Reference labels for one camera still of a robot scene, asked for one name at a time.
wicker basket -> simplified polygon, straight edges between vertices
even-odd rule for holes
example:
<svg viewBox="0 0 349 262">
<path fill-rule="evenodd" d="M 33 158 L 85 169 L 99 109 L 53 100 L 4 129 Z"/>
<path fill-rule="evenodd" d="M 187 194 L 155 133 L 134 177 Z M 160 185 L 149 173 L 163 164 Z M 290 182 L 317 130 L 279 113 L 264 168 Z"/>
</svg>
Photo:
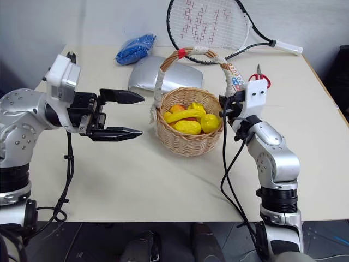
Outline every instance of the wicker basket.
<svg viewBox="0 0 349 262">
<path fill-rule="evenodd" d="M 175 104 L 188 106 L 192 102 L 199 102 L 203 104 L 208 114 L 218 115 L 221 110 L 218 99 L 206 90 L 193 87 L 181 87 L 175 89 L 166 94 L 161 99 L 161 86 L 166 70 L 170 65 L 182 57 L 191 55 L 206 55 L 212 58 L 213 61 L 220 63 L 227 80 L 226 93 L 232 94 L 231 73 L 229 66 L 224 58 L 217 56 L 211 50 L 204 47 L 189 47 L 175 51 L 170 57 L 168 57 L 160 66 L 157 82 L 154 89 L 155 102 L 153 109 L 156 107 L 157 119 L 157 133 L 161 142 L 170 150 L 176 154 L 183 156 L 199 156 L 209 152 L 214 148 L 222 133 L 222 125 L 218 130 L 202 135 L 189 135 L 176 131 L 170 125 L 168 125 L 164 118 L 163 113 L 170 110 L 170 107 Z"/>
</svg>

tennis racket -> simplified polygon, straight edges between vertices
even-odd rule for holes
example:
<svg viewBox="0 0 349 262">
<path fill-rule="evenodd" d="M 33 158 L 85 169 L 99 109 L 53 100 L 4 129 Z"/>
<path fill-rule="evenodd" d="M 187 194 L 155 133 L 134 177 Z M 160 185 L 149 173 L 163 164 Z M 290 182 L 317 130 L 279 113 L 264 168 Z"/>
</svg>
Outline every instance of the tennis racket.
<svg viewBox="0 0 349 262">
<path fill-rule="evenodd" d="M 202 45 L 214 49 L 225 59 L 261 45 L 296 55 L 303 51 L 302 47 L 272 40 L 263 35 L 239 0 L 171 0 L 166 24 L 176 49 Z M 250 44 L 253 40 L 249 38 L 252 32 L 264 42 Z M 187 58 L 202 64 L 214 63 L 205 56 Z"/>
</svg>

plastic fruit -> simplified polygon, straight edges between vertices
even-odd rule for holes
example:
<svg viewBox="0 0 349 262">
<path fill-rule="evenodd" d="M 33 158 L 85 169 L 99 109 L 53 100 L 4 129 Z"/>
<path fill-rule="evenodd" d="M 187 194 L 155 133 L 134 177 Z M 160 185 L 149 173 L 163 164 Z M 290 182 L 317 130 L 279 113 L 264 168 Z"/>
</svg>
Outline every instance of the plastic fruit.
<svg viewBox="0 0 349 262">
<path fill-rule="evenodd" d="M 170 112 L 171 113 L 177 113 L 177 112 L 180 112 L 180 111 L 183 111 L 183 110 L 185 110 L 185 107 L 182 106 L 182 105 L 179 105 L 179 104 L 173 105 L 170 108 Z"/>
<path fill-rule="evenodd" d="M 204 112 L 206 114 L 206 110 L 203 107 L 203 104 L 199 103 L 199 102 L 192 102 L 189 106 L 188 109 L 197 109 L 200 110 L 202 112 Z"/>
<path fill-rule="evenodd" d="M 189 135 L 199 135 L 201 132 L 201 126 L 196 121 L 180 120 L 173 128 L 181 133 Z"/>
<path fill-rule="evenodd" d="M 196 117 L 187 117 L 187 118 L 184 118 L 182 120 L 197 121 L 197 118 Z"/>
<path fill-rule="evenodd" d="M 178 120 L 182 120 L 184 118 L 188 118 L 188 117 L 203 117 L 204 116 L 204 112 L 200 111 L 200 110 L 196 110 L 196 109 L 187 109 L 187 110 L 183 110 L 180 112 L 176 112 L 173 113 L 171 115 L 167 114 L 168 116 L 165 116 L 164 119 L 166 121 L 166 123 L 172 123 L 174 121 L 178 121 Z"/>
<path fill-rule="evenodd" d="M 216 131 L 220 126 L 220 119 L 213 114 L 201 117 L 201 128 L 207 134 Z"/>
<path fill-rule="evenodd" d="M 170 112 L 165 112 L 165 113 L 163 113 L 163 118 L 166 119 L 167 117 L 169 117 L 169 116 L 171 116 L 171 115 L 172 115 L 172 113 L 170 113 Z"/>
</svg>

blue bag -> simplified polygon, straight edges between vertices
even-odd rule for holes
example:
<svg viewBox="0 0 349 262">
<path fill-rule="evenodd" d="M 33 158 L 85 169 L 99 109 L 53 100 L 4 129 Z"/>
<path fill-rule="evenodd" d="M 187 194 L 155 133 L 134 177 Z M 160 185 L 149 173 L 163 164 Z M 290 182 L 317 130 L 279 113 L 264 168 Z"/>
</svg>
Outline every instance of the blue bag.
<svg viewBox="0 0 349 262">
<path fill-rule="evenodd" d="M 132 64 L 148 55 L 156 36 L 146 34 L 142 37 L 128 40 L 116 55 L 116 62 L 119 64 Z"/>
</svg>

scissors handle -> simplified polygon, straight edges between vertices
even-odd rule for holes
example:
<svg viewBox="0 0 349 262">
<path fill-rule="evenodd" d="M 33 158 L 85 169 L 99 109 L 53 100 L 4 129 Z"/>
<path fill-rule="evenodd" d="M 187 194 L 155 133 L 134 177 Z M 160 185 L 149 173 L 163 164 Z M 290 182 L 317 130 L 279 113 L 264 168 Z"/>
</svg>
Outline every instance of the scissors handle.
<svg viewBox="0 0 349 262">
<path fill-rule="evenodd" d="M 267 78 L 265 75 L 261 74 L 253 74 L 252 76 L 250 76 L 249 81 L 254 81 L 254 80 L 261 80 L 261 79 L 265 79 L 268 82 L 267 85 L 267 89 L 270 88 L 270 86 L 272 85 L 271 81 L 269 80 L 269 78 Z"/>
<path fill-rule="evenodd" d="M 252 76 L 250 76 L 249 81 L 254 81 L 254 80 L 259 80 L 260 79 L 260 75 L 258 74 L 253 74 Z"/>
<path fill-rule="evenodd" d="M 265 80 L 267 80 L 267 82 L 268 82 L 268 85 L 267 85 L 267 89 L 268 88 L 270 88 L 270 86 L 272 85 L 272 83 L 271 83 L 271 81 L 269 80 L 269 78 L 267 78 L 265 75 L 259 75 L 260 76 L 260 78 L 259 79 L 265 79 Z"/>
</svg>

